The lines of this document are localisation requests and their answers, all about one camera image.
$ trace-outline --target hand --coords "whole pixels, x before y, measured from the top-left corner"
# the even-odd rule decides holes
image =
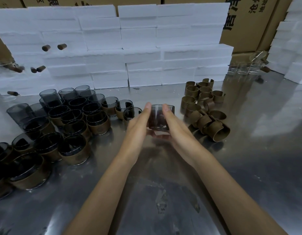
[[[196,168],[199,155],[202,155],[206,149],[196,140],[184,122],[172,113],[167,104],[164,104],[162,109],[169,125],[170,135],[162,134],[156,136],[153,132],[152,136],[170,140],[181,157],[192,167]]]
[[[143,141],[147,134],[147,122],[151,112],[151,103],[146,103],[144,110],[129,121],[127,133],[118,155],[126,157],[132,166],[137,162]]]

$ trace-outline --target stack of white boxes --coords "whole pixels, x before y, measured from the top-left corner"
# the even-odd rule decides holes
[[[271,43],[268,67],[302,84],[302,0],[293,0]]]
[[[119,6],[119,17],[113,5],[0,9],[0,37],[25,67],[12,80],[0,78],[0,85],[28,95],[79,85],[102,89],[222,81],[233,51],[219,44],[228,7]],[[67,47],[60,50],[60,44]],[[47,52],[45,45],[51,46]],[[31,72],[43,65],[42,72]]]

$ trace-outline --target person's right hand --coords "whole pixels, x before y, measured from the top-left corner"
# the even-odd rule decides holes
[[[160,135],[157,138],[170,139],[173,147],[181,157],[192,167],[196,168],[198,157],[206,149],[196,140],[184,122],[172,113],[167,104],[163,105],[162,110],[169,125],[170,137],[167,138],[169,135]]]

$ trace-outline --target stainless steel tabletop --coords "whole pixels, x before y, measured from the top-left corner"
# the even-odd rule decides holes
[[[167,103],[180,113],[184,84],[97,90],[143,108]],[[289,235],[302,234],[302,85],[271,72],[261,79],[227,76],[214,90],[226,93],[217,108],[227,114],[230,135],[212,142],[189,127],[247,193]],[[16,103],[36,103],[38,96]],[[0,142],[21,133],[0,101]],[[125,134],[123,122],[92,141],[93,155],[79,166],[53,165],[50,179],[32,191],[0,200],[0,235],[59,235],[75,216]],[[227,229],[197,174],[162,140],[147,136],[117,208],[111,234],[226,234]]]

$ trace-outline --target reflective surface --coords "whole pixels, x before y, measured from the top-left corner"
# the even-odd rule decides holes
[[[167,103],[180,114],[185,85],[96,90],[106,97],[130,99],[143,108]],[[189,127],[235,180],[290,235],[302,234],[302,85],[275,72],[261,79],[227,76],[213,90],[226,93],[215,110],[227,115],[230,135],[212,142]],[[13,104],[38,102],[18,98]],[[0,142],[21,133],[0,102]],[[91,142],[93,155],[80,166],[54,164],[50,179],[32,191],[15,190],[0,200],[0,234],[60,235],[78,212],[118,152],[124,123]],[[226,234],[213,202],[196,173],[166,141],[147,136],[130,172],[110,234]]]

